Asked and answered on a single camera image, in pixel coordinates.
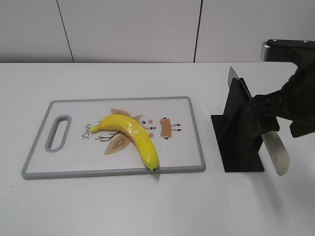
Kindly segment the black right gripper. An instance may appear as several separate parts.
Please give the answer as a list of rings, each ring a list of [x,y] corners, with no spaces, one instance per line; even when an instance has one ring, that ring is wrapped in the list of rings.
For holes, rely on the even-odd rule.
[[[290,109],[292,137],[298,138],[315,131],[315,57],[302,48],[288,47],[288,60],[297,66],[295,73],[281,89]],[[270,131],[278,132],[280,90],[266,95],[249,96],[247,125],[251,137],[259,137]]]

